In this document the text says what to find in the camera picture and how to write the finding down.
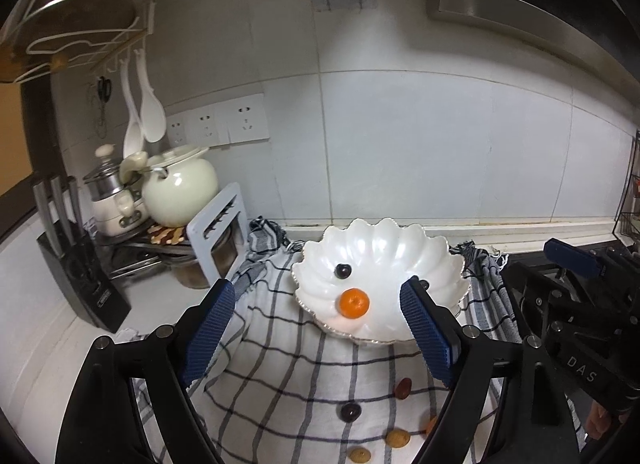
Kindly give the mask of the person's right hand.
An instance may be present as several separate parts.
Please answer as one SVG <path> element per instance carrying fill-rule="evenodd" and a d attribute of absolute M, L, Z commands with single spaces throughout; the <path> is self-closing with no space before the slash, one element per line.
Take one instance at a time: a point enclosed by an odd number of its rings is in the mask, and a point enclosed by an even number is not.
<path fill-rule="evenodd" d="M 586 433 L 594 440 L 599 440 L 612 426 L 612 418 L 607 410 L 596 400 L 591 403 L 586 423 Z"/>

